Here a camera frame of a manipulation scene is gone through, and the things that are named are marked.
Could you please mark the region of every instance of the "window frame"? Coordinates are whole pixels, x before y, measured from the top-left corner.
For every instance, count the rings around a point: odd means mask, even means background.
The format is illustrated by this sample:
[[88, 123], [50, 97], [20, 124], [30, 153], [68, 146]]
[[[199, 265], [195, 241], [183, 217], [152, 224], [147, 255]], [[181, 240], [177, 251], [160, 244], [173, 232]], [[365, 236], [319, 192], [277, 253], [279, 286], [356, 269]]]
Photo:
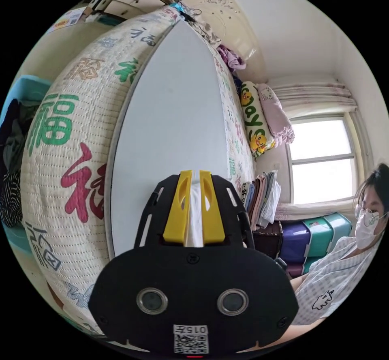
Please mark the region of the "window frame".
[[[326, 161], [334, 161], [334, 160], [347, 160], [347, 159], [353, 159], [354, 160], [354, 167], [352, 169], [352, 178], [353, 178], [353, 194], [356, 193], [359, 185], [359, 165], [358, 165], [358, 156], [357, 151], [355, 148], [355, 143], [351, 134], [350, 127], [347, 123], [345, 114], [342, 113], [336, 113], [336, 114], [315, 114], [311, 116], [304, 116], [304, 117], [297, 117], [297, 118], [291, 118], [291, 124], [301, 124], [301, 123], [308, 123], [308, 122], [320, 122], [320, 121], [342, 121], [346, 130], [348, 142], [350, 144], [351, 153], [349, 154], [342, 154], [342, 155], [335, 155], [335, 156], [323, 156], [323, 157], [314, 157], [312, 159], [300, 159], [300, 160], [292, 160], [291, 156], [291, 150], [289, 145], [286, 145], [286, 154], [288, 158], [288, 169], [289, 169], [289, 180], [290, 180], [290, 194], [289, 194], [289, 201], [291, 204], [294, 204], [294, 183], [293, 183], [293, 165], [300, 165], [300, 164], [313, 164], [313, 163], [323, 163]], [[326, 201], [326, 202], [315, 202], [315, 204], [320, 203], [327, 203], [327, 202], [342, 202], [347, 201], [350, 199], [353, 199], [354, 195], [350, 197], [345, 197], [342, 199], [334, 199], [332, 201]]]

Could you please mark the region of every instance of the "screw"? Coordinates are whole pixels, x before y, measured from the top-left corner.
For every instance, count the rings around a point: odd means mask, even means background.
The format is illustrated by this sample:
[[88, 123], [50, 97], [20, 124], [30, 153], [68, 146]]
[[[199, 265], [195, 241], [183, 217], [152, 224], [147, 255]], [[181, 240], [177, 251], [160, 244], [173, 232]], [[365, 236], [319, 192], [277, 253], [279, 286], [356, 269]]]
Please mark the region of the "screw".
[[283, 327], [285, 327], [286, 323], [288, 322], [288, 317], [284, 317], [284, 318], [281, 318], [278, 322], [277, 322], [277, 327], [279, 329], [282, 329]]
[[195, 255], [194, 253], [190, 253], [187, 258], [186, 258], [186, 261], [189, 263], [189, 264], [197, 264], [199, 262], [200, 258]]

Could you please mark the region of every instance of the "yellow plastic part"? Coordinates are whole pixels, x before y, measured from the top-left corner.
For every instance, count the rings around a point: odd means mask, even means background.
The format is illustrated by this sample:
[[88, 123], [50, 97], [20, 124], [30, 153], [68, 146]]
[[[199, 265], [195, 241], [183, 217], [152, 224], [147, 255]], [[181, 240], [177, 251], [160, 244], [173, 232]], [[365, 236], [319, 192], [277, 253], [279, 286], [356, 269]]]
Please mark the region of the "yellow plastic part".
[[[222, 217], [220, 216], [219, 205], [210, 172], [200, 171], [200, 186], [203, 243], [204, 245], [222, 243], [226, 235], [224, 233]], [[205, 206], [205, 197], [209, 202], [208, 210]]]
[[191, 185], [192, 171], [182, 171], [178, 179], [165, 231], [163, 232], [163, 238], [166, 242], [174, 242], [182, 246], [186, 242]]

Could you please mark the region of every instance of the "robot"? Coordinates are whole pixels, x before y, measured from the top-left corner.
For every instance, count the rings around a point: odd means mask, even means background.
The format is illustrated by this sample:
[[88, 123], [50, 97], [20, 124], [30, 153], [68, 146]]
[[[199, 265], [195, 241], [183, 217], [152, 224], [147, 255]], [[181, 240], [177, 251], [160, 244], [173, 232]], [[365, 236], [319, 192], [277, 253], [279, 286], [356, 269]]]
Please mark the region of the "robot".
[[192, 171], [183, 171], [156, 186], [135, 247], [106, 265], [88, 304], [111, 341], [142, 348], [148, 358], [216, 359], [256, 342], [263, 347], [298, 312], [285, 263], [255, 250], [229, 181], [200, 171], [204, 247], [184, 246], [191, 181]]

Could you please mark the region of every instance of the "storage bin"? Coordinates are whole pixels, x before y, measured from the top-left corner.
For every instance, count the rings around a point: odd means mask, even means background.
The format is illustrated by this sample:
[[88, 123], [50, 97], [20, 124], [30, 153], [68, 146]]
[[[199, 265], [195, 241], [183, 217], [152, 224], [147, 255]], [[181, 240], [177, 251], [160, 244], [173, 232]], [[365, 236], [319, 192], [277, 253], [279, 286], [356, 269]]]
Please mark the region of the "storage bin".
[[303, 265], [302, 264], [288, 264], [286, 271], [289, 273], [292, 278], [297, 278], [303, 274]]
[[307, 257], [324, 257], [333, 238], [331, 225], [323, 217], [307, 219], [303, 223], [311, 232]]
[[322, 257], [308, 257], [303, 265], [303, 275], [307, 274], [311, 265], [320, 259], [322, 259]]
[[323, 218], [328, 222], [333, 230], [332, 241], [328, 249], [328, 253], [330, 253], [340, 238], [348, 237], [350, 235], [353, 226], [346, 217], [339, 213], [325, 215]]
[[303, 222], [283, 223], [284, 239], [280, 258], [288, 263], [303, 264], [311, 241], [311, 232]]
[[[43, 80], [33, 75], [22, 75], [19, 79], [17, 79], [9, 90], [1, 110], [0, 126], [5, 120], [8, 107], [13, 99], [33, 102], [42, 101], [47, 94], [47, 91], [50, 89], [50, 86], [51, 82], [48, 80]], [[4, 223], [2, 223], [2, 225], [8, 242], [12, 246], [17, 248], [19, 251], [32, 254], [30, 244], [28, 243], [27, 235], [23, 226], [17, 225], [9, 228]]]
[[275, 259], [280, 254], [282, 245], [282, 225], [280, 221], [270, 223], [266, 229], [256, 229], [252, 233], [255, 249]]

